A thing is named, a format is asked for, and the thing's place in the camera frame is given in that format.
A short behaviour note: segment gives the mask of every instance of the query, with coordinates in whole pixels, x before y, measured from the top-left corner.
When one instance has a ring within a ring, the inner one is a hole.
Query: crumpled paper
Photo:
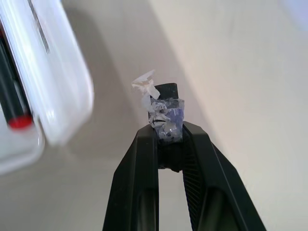
[[[131,85],[143,94],[141,103],[149,115],[149,123],[155,129],[160,142],[182,141],[184,100],[159,100],[160,93],[154,86],[154,70],[140,76]]]
[[[154,112],[151,106],[151,96],[156,100],[160,96],[159,91],[154,86],[154,80],[152,79],[154,72],[155,70],[149,71],[131,83],[133,88],[137,88],[143,93],[141,103],[148,112]]]

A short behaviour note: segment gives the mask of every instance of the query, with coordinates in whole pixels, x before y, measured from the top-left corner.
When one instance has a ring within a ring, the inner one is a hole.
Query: white container lid
[[[90,117],[93,83],[59,0],[0,0],[0,19],[35,119],[51,145]]]

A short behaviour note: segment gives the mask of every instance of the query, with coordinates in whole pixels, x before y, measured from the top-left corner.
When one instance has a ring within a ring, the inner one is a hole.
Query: red and black pen
[[[21,88],[9,48],[0,31],[0,103],[11,129],[24,129],[32,124],[26,96]]]

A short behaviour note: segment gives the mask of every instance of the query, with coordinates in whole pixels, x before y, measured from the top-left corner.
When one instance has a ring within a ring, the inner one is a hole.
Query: transparent plastic box
[[[93,82],[59,0],[1,0],[0,20],[34,125],[7,127],[0,111],[0,175],[34,163],[45,140],[65,144],[93,109]]]

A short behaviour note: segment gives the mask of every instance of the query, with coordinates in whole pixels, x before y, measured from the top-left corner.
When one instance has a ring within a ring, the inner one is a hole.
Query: red cap
[[[8,124],[14,130],[25,129],[32,124],[32,118],[29,115],[21,116],[11,119]]]

